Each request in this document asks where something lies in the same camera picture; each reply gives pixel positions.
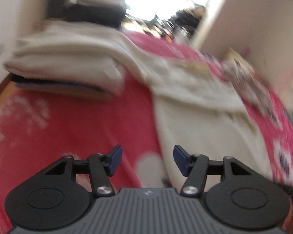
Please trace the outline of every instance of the gray ribbed plate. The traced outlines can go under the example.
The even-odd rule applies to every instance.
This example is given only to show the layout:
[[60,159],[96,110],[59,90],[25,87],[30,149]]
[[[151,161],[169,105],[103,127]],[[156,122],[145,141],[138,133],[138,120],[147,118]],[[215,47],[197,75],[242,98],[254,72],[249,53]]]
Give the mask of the gray ribbed plate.
[[[99,198],[79,221],[48,234],[242,234],[205,212],[197,199],[185,198],[174,188],[123,188],[109,198]],[[284,234],[280,228],[257,234]],[[42,234],[19,227],[10,234]]]

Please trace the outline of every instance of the pink cloth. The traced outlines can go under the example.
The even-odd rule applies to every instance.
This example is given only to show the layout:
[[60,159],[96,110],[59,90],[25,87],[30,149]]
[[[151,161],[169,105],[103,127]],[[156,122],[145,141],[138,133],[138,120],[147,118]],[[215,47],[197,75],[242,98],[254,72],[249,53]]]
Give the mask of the pink cloth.
[[[139,33],[127,36],[138,47],[156,55],[203,59],[188,46]],[[220,66],[205,61],[220,77]],[[282,152],[290,152],[293,163],[293,130],[279,99],[274,95],[272,99],[283,130],[277,130],[251,106],[246,107],[263,133],[270,162],[275,166],[274,177],[279,178],[273,142],[281,142]],[[140,187],[137,168],[141,160],[150,155],[160,159],[161,152],[151,94],[131,75],[126,75],[122,96],[107,102],[16,91],[0,111],[0,233],[11,228],[4,211],[4,199],[10,190],[63,155],[86,159],[91,154],[107,153],[116,144],[123,146],[123,161],[111,178],[113,186]],[[89,188],[86,177],[79,176],[77,181]]]

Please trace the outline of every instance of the silver screw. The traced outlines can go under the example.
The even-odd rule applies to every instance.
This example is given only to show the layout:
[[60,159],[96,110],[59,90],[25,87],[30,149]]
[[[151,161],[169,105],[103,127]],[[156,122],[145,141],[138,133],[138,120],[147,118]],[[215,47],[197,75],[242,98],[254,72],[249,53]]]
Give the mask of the silver screw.
[[96,191],[97,191],[99,194],[109,194],[109,193],[111,193],[113,190],[112,190],[112,188],[110,188],[110,187],[99,187]]
[[184,187],[182,190],[185,194],[196,194],[199,192],[197,187]]
[[153,192],[151,190],[147,190],[144,192],[145,195],[151,195]]

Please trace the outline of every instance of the dark folded cloth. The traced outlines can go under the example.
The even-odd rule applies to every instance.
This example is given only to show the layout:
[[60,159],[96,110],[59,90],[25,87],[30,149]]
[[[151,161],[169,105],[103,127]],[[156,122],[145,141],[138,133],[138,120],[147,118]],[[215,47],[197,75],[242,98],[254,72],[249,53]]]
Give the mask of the dark folded cloth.
[[67,82],[67,81],[53,81],[53,80],[41,80],[41,79],[28,79],[16,74],[10,74],[10,80],[14,83],[17,83],[19,85],[30,85],[30,86],[36,86],[36,87],[51,87],[51,86],[67,86],[67,87],[75,87],[75,88],[86,88],[90,90],[96,90],[108,93],[106,90],[101,89],[97,86],[92,85],[84,85],[80,83],[73,83],[73,82]]
[[51,80],[27,79],[11,74],[10,80],[16,87],[34,92],[51,93],[67,97],[87,98],[91,100],[108,100],[112,95],[96,86],[72,82],[57,82]]
[[125,18],[126,9],[118,7],[87,7],[75,4],[66,9],[67,22],[90,22],[119,29]]

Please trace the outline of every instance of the white towel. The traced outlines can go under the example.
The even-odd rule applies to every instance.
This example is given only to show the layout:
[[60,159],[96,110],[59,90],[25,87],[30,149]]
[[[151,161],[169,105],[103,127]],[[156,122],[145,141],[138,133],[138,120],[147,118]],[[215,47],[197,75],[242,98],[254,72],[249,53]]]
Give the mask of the white towel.
[[29,54],[15,56],[7,71],[25,78],[77,82],[121,94],[124,69],[110,56],[78,54]]
[[[81,83],[88,83],[91,68],[101,55],[112,57],[149,86],[165,167],[173,186],[178,189],[185,178],[173,161],[175,144],[212,160],[234,156],[272,178],[263,137],[249,119],[232,84],[202,75],[193,69],[192,63],[146,53],[121,32],[90,23],[55,22],[45,32],[24,38],[18,44],[15,56],[5,66],[8,71],[17,69],[19,75],[48,74],[57,79],[65,70],[71,75],[77,74]],[[65,55],[78,56],[78,65],[61,63],[50,67],[38,61],[52,57],[55,64],[57,56]]]

